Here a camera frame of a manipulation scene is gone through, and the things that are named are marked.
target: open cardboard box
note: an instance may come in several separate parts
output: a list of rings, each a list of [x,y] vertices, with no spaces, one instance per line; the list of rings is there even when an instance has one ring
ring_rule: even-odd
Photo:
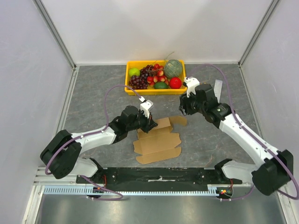
[[[186,126],[187,119],[182,116],[173,116],[155,120],[158,124],[149,133],[137,130],[138,140],[134,141],[134,152],[141,154],[136,159],[141,164],[167,160],[178,157],[182,148],[179,133],[171,133],[173,124]]]

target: plastic container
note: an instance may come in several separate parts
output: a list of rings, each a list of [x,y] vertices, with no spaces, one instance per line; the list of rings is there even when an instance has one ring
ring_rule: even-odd
[[[184,78],[186,77],[186,72],[185,72],[185,64],[184,61],[179,60],[182,65],[183,65],[183,72],[180,74],[179,78],[184,81]],[[129,69],[131,68],[138,68],[142,69],[146,67],[148,64],[153,64],[153,63],[158,63],[159,65],[165,66],[167,61],[165,60],[159,60],[159,61],[130,61],[127,63],[127,69],[126,69],[126,80],[125,80],[125,85],[128,85],[128,82],[130,80],[129,76]],[[184,92],[187,91],[187,87],[184,87],[183,85],[181,86],[180,89],[165,89],[165,90],[155,90],[153,87],[148,86],[147,90],[136,90],[140,95],[181,95]],[[128,95],[135,95],[135,93],[130,90],[129,88],[125,87],[125,92]]]

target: white panel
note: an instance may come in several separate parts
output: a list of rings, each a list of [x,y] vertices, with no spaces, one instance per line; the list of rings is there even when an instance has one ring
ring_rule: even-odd
[[[0,5],[0,223],[19,224],[71,68],[33,1]]]
[[[271,0],[43,0],[76,63],[237,62]]]
[[[292,152],[299,181],[298,9],[297,0],[280,2],[243,71],[264,138]]]

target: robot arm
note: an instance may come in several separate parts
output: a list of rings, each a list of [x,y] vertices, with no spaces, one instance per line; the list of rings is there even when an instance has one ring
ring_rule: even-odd
[[[210,84],[200,84],[193,77],[185,78],[184,81],[184,85],[188,89],[186,93],[180,96],[180,111],[184,115],[201,113],[206,121],[214,124],[216,128],[234,139],[254,162],[254,165],[238,163],[231,159],[220,162],[222,172],[227,178],[252,182],[265,195],[272,194],[290,181],[289,175],[267,151],[268,149],[271,150],[293,172],[293,156],[288,150],[280,152],[277,148],[266,143],[235,114],[241,124],[239,125],[230,106],[218,103]],[[264,143],[267,150],[262,148],[252,136]]]
[[[74,140],[57,154],[49,170],[56,179],[71,174],[92,177],[100,166],[92,158],[79,158],[82,153],[95,147],[117,143],[126,138],[129,131],[140,128],[147,133],[157,126],[150,113],[153,103],[144,98],[140,100],[142,101],[140,110],[134,106],[127,106],[120,116],[109,123],[108,127],[104,126],[85,133],[69,133],[66,130],[58,132],[41,153],[41,160],[47,165],[63,144]]]

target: cantaloupe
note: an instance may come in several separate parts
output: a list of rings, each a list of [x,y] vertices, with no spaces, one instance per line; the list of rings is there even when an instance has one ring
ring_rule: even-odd
[[[164,66],[164,73],[168,78],[179,77],[183,72],[183,65],[180,61],[172,59]]]

